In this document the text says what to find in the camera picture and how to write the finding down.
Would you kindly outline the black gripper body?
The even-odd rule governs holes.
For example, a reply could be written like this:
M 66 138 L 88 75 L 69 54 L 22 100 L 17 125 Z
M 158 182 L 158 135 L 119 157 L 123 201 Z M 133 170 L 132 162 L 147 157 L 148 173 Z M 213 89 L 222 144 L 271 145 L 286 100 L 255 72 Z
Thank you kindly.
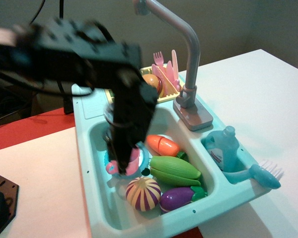
M 106 142 L 112 154 L 130 154 L 138 142 L 145 140 L 156 104 L 157 99 L 119 99 L 105 108 L 109 123 Z

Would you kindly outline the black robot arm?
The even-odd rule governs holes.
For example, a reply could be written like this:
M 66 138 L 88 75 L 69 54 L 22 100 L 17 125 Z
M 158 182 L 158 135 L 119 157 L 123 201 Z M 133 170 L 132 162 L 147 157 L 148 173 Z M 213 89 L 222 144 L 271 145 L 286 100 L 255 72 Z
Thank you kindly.
M 0 71 L 113 92 L 107 148 L 122 175 L 132 149 L 146 139 L 158 100 L 140 73 L 141 64 L 137 44 L 115 42 L 97 22 L 53 19 L 46 25 L 0 28 Z

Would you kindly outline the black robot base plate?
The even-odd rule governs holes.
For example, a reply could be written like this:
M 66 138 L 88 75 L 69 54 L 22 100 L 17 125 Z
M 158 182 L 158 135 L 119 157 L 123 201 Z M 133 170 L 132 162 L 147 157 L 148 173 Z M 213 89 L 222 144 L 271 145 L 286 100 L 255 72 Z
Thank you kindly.
M 0 175 L 0 234 L 16 215 L 18 193 L 19 185 Z

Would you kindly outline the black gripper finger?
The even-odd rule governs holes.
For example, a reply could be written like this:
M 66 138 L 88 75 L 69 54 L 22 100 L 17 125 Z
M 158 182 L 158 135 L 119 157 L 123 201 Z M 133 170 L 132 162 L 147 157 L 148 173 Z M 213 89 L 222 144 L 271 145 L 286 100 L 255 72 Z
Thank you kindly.
M 118 144 L 116 146 L 113 146 L 109 143 L 107 144 L 107 152 L 109 162 L 116 162 L 118 173 L 121 175 L 125 175 L 127 173 L 127 167 L 130 162 L 132 147 L 127 144 Z

